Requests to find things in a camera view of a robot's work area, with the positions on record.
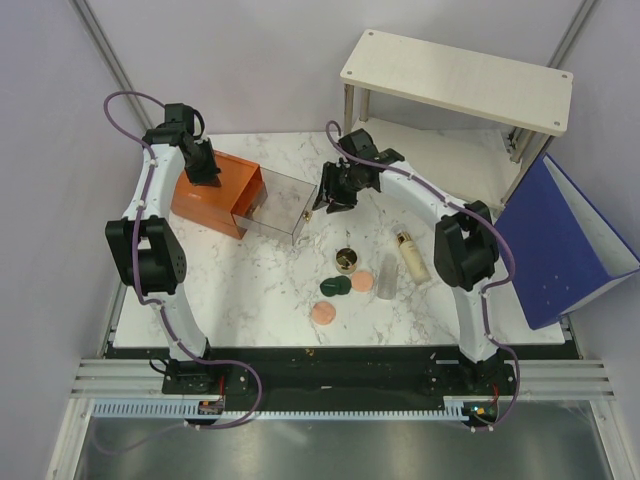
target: round pink sponge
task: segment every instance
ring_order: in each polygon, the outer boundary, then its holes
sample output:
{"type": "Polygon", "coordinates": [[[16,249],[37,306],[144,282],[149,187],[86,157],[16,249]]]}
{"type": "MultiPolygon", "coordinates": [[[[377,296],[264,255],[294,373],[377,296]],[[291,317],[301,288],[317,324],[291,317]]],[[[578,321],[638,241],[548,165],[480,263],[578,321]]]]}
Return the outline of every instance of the round pink sponge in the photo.
{"type": "Polygon", "coordinates": [[[351,286],[356,292],[370,292],[373,288],[373,275],[364,270],[351,275],[351,286]]]}
{"type": "Polygon", "coordinates": [[[336,318],[336,308],[329,302],[318,302],[311,309],[311,318],[318,325],[329,325],[336,318]]]}

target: cable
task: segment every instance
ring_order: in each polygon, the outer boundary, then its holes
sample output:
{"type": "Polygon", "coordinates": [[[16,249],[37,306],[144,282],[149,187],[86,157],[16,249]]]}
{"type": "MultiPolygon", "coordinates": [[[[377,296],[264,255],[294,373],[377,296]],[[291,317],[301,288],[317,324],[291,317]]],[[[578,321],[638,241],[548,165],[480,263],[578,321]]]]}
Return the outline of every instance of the cable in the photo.
{"type": "Polygon", "coordinates": [[[155,359],[154,359],[154,358],[150,358],[150,359],[149,359],[149,366],[151,367],[151,369],[152,369],[152,370],[154,370],[154,371],[158,372],[160,375],[163,375],[163,376],[164,376],[164,375],[166,375],[166,374],[167,374],[167,368],[168,368],[168,366],[167,366],[167,364],[166,364],[166,363],[164,363],[164,361],[160,360],[159,358],[155,358],[155,359]],[[160,370],[158,367],[156,367],[156,366],[153,364],[153,360],[158,360],[158,361],[160,361],[160,362],[164,365],[164,368],[165,368],[165,369],[164,369],[164,370],[160,370]]]}
{"type": "MultiPolygon", "coordinates": [[[[137,97],[142,97],[142,98],[146,98],[148,100],[151,100],[152,102],[156,103],[157,105],[161,106],[164,108],[164,104],[162,102],[160,102],[159,100],[153,98],[150,95],[147,95],[145,93],[141,93],[141,92],[135,92],[135,91],[131,91],[131,90],[123,90],[123,91],[118,91],[118,92],[114,92],[111,95],[107,96],[107,98],[105,98],[104,103],[103,103],[103,110],[104,110],[104,114],[107,117],[107,120],[109,121],[109,123],[116,129],[118,130],[120,133],[122,133],[124,136],[126,136],[127,138],[130,138],[131,140],[133,140],[134,142],[140,144],[144,149],[146,149],[149,152],[149,155],[151,157],[152,160],[156,160],[156,154],[153,151],[153,148],[151,147],[151,145],[149,145],[148,143],[146,143],[144,140],[136,137],[135,135],[133,135],[130,132],[127,132],[124,128],[122,128],[120,125],[118,125],[116,123],[116,121],[113,119],[113,117],[111,116],[111,113],[109,112],[109,103],[111,102],[111,100],[113,100],[116,97],[119,97],[121,95],[134,95],[137,97]]],[[[198,120],[200,121],[200,125],[201,125],[201,133],[200,136],[202,136],[202,134],[204,133],[204,119],[202,118],[202,116],[200,115],[200,112],[197,112],[197,110],[194,110],[196,117],[198,118],[198,120]]],[[[262,393],[263,393],[263,389],[262,389],[262,381],[260,379],[260,376],[258,375],[258,372],[256,372],[253,367],[251,367],[250,365],[244,363],[244,362],[240,362],[238,360],[204,360],[202,358],[199,358],[197,355],[195,355],[194,353],[192,353],[191,351],[189,351],[189,349],[182,343],[182,341],[178,338],[178,336],[175,334],[175,331],[173,330],[173,327],[171,326],[171,323],[169,322],[169,319],[167,317],[167,313],[166,310],[164,308],[164,304],[157,299],[151,298],[148,300],[144,299],[144,296],[142,294],[142,285],[140,282],[140,265],[139,265],[139,259],[138,259],[138,236],[140,233],[140,224],[142,222],[142,213],[144,211],[144,208],[146,206],[146,200],[147,200],[147,195],[149,193],[149,188],[151,186],[151,180],[153,179],[153,172],[156,168],[156,162],[150,162],[149,164],[149,170],[147,172],[147,177],[145,179],[144,182],[144,186],[142,188],[142,192],[140,194],[140,203],[138,204],[138,208],[136,211],[136,217],[133,223],[133,235],[132,235],[132,241],[131,241],[131,259],[132,259],[132,266],[133,266],[133,286],[134,286],[134,290],[136,292],[136,296],[138,297],[138,301],[140,302],[140,304],[142,305],[151,305],[151,304],[155,304],[155,305],[160,305],[160,317],[162,319],[162,323],[164,324],[164,327],[167,331],[167,333],[169,334],[169,337],[171,338],[171,340],[174,342],[174,344],[187,356],[189,357],[191,360],[193,360],[196,363],[199,363],[200,365],[207,365],[207,366],[217,366],[217,365],[233,365],[233,366],[238,366],[241,368],[246,369],[255,379],[256,379],[256,383],[258,385],[258,395],[256,398],[256,401],[254,402],[253,406],[249,409],[249,411],[243,415],[242,417],[233,420],[231,422],[228,423],[223,423],[223,424],[216,424],[216,425],[210,425],[210,426],[205,426],[205,425],[196,425],[196,426],[192,426],[193,428],[195,428],[196,430],[200,430],[200,429],[205,429],[205,430],[222,430],[222,429],[227,429],[227,428],[233,428],[233,427],[237,427],[240,425],[243,425],[245,423],[247,423],[250,419],[250,417],[256,412],[256,410],[258,409],[258,407],[260,406],[260,403],[262,401],[262,393]]],[[[157,438],[160,435],[163,435],[166,432],[172,431],[174,428],[177,428],[179,426],[183,426],[184,423],[181,424],[176,424],[176,425],[172,425],[170,428],[164,428],[162,430],[159,430],[158,432],[140,440],[139,442],[134,443],[133,445],[130,445],[129,447],[123,448],[123,449],[119,449],[119,450],[108,450],[105,449],[104,447],[101,447],[96,438],[95,435],[93,434],[92,431],[92,441],[94,446],[96,447],[96,449],[98,451],[100,451],[101,453],[104,453],[105,455],[119,455],[121,453],[126,453],[129,452],[135,448],[137,448],[138,446],[148,442],[149,440],[152,440],[153,438],[157,438]]]]}
{"type": "Polygon", "coordinates": [[[496,424],[496,422],[498,421],[498,419],[500,418],[500,404],[496,403],[495,407],[496,407],[496,419],[493,422],[491,422],[489,420],[485,420],[480,415],[478,415],[476,412],[474,412],[472,414],[472,416],[474,418],[476,418],[477,420],[479,420],[480,422],[484,423],[485,425],[491,425],[493,427],[496,424]]]}
{"type": "Polygon", "coordinates": [[[493,407],[498,403],[498,399],[500,398],[500,390],[498,390],[498,385],[493,384],[493,400],[491,401],[490,407],[493,407]]]}
{"type": "MultiPolygon", "coordinates": [[[[471,210],[468,210],[464,207],[460,207],[458,205],[456,205],[453,202],[448,202],[447,201],[447,197],[445,195],[443,195],[442,193],[440,193],[436,188],[434,188],[432,185],[430,185],[426,180],[422,179],[420,176],[417,175],[413,175],[412,173],[407,172],[406,170],[402,170],[401,168],[397,168],[394,167],[392,165],[383,165],[381,163],[376,163],[376,162],[372,162],[370,160],[364,160],[362,158],[358,158],[354,155],[351,155],[349,153],[347,153],[346,151],[344,151],[344,149],[340,146],[340,144],[337,142],[337,140],[335,140],[333,138],[333,135],[331,135],[331,127],[335,127],[338,130],[338,136],[342,135],[342,129],[340,128],[340,125],[338,124],[338,122],[336,122],[335,120],[330,120],[327,122],[327,125],[325,126],[325,133],[327,135],[327,138],[329,139],[329,142],[331,143],[331,145],[333,146],[333,148],[340,153],[342,156],[344,156],[345,158],[349,159],[349,160],[353,160],[356,163],[360,163],[362,165],[368,165],[370,167],[374,167],[377,169],[382,169],[382,170],[389,170],[391,172],[397,173],[399,175],[402,175],[404,177],[407,177],[409,180],[413,180],[415,182],[417,182],[420,186],[424,187],[429,193],[431,193],[432,195],[434,195],[438,200],[440,200],[443,204],[445,204],[448,207],[451,207],[453,210],[455,210],[456,212],[460,212],[464,215],[467,215],[471,218],[473,218],[474,220],[477,220],[478,222],[480,222],[480,224],[485,227],[487,230],[489,230],[489,232],[491,232],[491,234],[496,238],[496,240],[498,241],[498,243],[500,244],[500,246],[502,247],[502,250],[504,252],[504,254],[506,255],[508,262],[506,262],[506,267],[507,267],[507,276],[502,279],[502,280],[497,280],[495,282],[489,283],[487,285],[485,285],[482,290],[480,291],[481,293],[481,304],[482,304],[482,320],[483,320],[483,324],[484,324],[484,331],[485,331],[485,335],[487,336],[487,338],[489,339],[489,341],[495,345],[498,348],[501,348],[502,350],[505,350],[507,353],[509,353],[509,355],[511,355],[511,357],[513,358],[514,361],[514,368],[515,368],[515,373],[516,373],[516,378],[515,378],[515,382],[516,382],[516,386],[515,386],[515,392],[513,394],[513,397],[511,398],[511,402],[509,403],[509,406],[507,407],[507,409],[505,410],[504,414],[502,415],[502,417],[500,417],[499,419],[496,420],[496,422],[493,424],[494,426],[500,424],[504,419],[506,419],[509,414],[511,413],[513,406],[516,403],[516,399],[518,398],[518,395],[520,393],[520,362],[518,361],[518,356],[516,355],[516,352],[513,350],[513,348],[511,348],[510,346],[501,343],[499,341],[497,341],[493,335],[491,334],[491,328],[489,327],[489,309],[488,309],[488,305],[487,305],[487,291],[489,291],[492,288],[495,287],[499,287],[501,285],[505,285],[509,282],[511,282],[513,280],[513,277],[516,274],[516,261],[515,258],[513,256],[513,252],[511,251],[511,248],[509,248],[509,245],[507,244],[507,241],[502,237],[502,235],[500,234],[500,232],[498,232],[498,230],[491,224],[491,222],[487,221],[484,217],[478,215],[476,212],[472,212],[471,210]]],[[[477,430],[488,430],[487,427],[480,427],[480,428],[476,428],[477,430]]]]}
{"type": "Polygon", "coordinates": [[[196,116],[196,118],[200,122],[200,133],[198,135],[194,135],[193,139],[200,140],[202,138],[202,135],[204,135],[204,118],[202,118],[202,115],[200,114],[200,112],[197,111],[195,108],[193,109],[193,114],[196,116]]]}

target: orange box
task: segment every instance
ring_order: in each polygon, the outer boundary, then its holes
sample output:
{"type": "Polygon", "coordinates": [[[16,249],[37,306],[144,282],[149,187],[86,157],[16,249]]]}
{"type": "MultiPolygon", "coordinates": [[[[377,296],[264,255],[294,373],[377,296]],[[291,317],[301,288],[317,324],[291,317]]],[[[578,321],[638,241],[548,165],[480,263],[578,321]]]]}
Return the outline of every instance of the orange box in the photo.
{"type": "Polygon", "coordinates": [[[182,172],[171,210],[187,220],[240,240],[246,230],[236,225],[233,216],[247,215],[265,190],[260,165],[222,152],[216,151],[215,156],[216,164],[222,170],[218,175],[222,186],[196,187],[182,172]]]}

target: blue binder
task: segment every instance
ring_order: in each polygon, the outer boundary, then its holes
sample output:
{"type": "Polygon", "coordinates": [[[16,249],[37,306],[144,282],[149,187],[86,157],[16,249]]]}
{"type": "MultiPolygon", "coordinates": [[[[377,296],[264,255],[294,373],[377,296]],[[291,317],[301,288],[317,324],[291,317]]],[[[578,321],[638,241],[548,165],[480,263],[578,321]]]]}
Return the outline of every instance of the blue binder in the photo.
{"type": "Polygon", "coordinates": [[[515,256],[514,288],[534,330],[640,267],[638,256],[549,155],[534,162],[496,228],[515,256]]]}

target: clear plastic box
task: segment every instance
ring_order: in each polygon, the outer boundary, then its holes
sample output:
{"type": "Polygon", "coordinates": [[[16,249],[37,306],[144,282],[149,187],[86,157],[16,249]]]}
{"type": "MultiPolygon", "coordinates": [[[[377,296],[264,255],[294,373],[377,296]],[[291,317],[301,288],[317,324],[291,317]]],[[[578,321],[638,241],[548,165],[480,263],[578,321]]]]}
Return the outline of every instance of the clear plastic box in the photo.
{"type": "Polygon", "coordinates": [[[311,218],[317,187],[266,168],[260,171],[264,186],[244,216],[233,215],[236,225],[294,245],[311,218]]]}

